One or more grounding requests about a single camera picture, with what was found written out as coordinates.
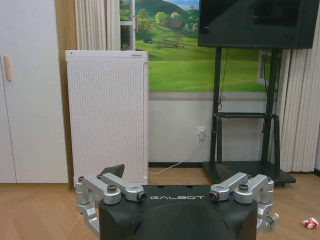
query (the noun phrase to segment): cabinet door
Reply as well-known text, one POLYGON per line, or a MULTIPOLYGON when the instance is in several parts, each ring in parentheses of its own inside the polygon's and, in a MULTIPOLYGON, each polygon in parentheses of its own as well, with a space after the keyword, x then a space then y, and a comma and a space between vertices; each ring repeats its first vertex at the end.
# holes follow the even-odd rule
POLYGON ((12 155, 10 130, 3 74, 0 68, 0 183, 15 183, 15 166, 12 155))
POLYGON ((54 0, 1 0, 0 54, 17 182, 66 183, 54 0))

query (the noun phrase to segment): wooden floor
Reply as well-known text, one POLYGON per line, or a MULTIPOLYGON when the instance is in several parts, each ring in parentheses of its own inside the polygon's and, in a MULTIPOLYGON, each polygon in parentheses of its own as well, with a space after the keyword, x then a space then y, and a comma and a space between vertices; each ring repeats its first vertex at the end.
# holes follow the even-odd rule
MULTIPOLYGON (((258 240, 320 240, 320 228, 308 230, 301 224, 309 217, 320 220, 320 177, 293 175, 295 184, 275 189, 279 221, 273 231, 259 233, 258 240)), ((209 183, 201 168, 174 168, 149 177, 150 185, 209 183)), ((0 239, 96 240, 76 212, 74 192, 66 189, 64 184, 0 184, 0 239)))

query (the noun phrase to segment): perforated panel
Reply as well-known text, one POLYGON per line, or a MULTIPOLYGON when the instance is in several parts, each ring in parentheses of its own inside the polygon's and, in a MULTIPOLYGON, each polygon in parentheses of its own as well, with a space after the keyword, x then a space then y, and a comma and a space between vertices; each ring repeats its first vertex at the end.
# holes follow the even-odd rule
POLYGON ((74 177, 125 164, 123 178, 146 184, 148 55, 66 51, 74 177))

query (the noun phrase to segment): tv stand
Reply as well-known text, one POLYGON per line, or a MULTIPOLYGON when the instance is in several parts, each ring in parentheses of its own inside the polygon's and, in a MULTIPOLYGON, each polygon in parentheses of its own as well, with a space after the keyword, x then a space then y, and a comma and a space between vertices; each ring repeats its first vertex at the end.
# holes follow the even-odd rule
POLYGON ((266 109, 264 113, 260 112, 218 112, 219 90, 220 90, 220 72, 222 48, 215 50, 214 66, 214 86, 213 86, 213 108, 212 108, 212 126, 211 126, 211 144, 209 162, 203 162, 203 167, 207 175, 214 183, 220 183, 221 178, 217 171, 217 163, 228 168, 230 173, 243 172, 252 175, 267 175, 272 178, 275 184, 284 186, 285 184, 295 183, 296 179, 290 174, 280 169, 280 124, 279 117, 273 114, 275 87, 277 72, 280 66, 280 49, 273 49, 271 55, 270 75, 266 109), (222 118, 234 119, 264 119, 263 140, 261 160, 257 161, 223 161, 222 158, 222 118), (268 161, 271 122, 274 122, 274 164, 268 161))

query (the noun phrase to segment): television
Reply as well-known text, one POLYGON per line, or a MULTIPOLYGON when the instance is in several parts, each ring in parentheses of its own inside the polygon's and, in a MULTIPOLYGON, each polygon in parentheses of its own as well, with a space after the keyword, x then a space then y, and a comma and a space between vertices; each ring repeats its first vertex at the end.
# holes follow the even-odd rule
POLYGON ((200 0, 201 47, 310 49, 319 0, 200 0))

